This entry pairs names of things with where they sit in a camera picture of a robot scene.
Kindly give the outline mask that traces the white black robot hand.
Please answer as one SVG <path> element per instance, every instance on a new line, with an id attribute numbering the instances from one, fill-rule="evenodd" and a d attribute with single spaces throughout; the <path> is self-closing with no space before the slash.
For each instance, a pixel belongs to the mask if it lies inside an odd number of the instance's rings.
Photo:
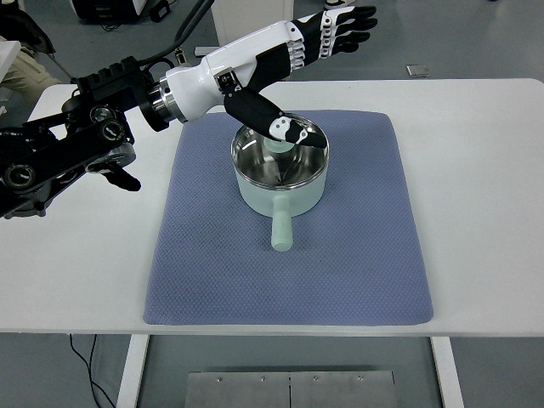
<path id="1" fill-rule="evenodd" d="M 279 21 L 211 52 L 199 65 L 167 71 L 157 87 L 167 119 L 192 122 L 222 105 L 268 139 L 326 148 L 325 137 L 298 124 L 261 92 L 318 60 L 357 51 L 377 25 L 376 11 L 349 6 Z"/>

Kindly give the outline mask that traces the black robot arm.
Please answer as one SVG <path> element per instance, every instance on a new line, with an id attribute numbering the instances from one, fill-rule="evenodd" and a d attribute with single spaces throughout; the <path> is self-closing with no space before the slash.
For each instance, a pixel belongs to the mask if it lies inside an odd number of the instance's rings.
<path id="1" fill-rule="evenodd" d="M 176 115 L 165 81 L 150 68 L 179 48 L 211 8 L 199 1 L 173 45 L 148 59 L 127 57 L 95 74 L 74 79 L 76 90 L 61 112 L 1 131 L 1 215 L 45 215 L 53 199 L 85 173 L 98 173 L 128 191 L 140 182 L 125 171 L 135 159 L 126 111 L 140 109 L 152 129 L 167 128 Z"/>

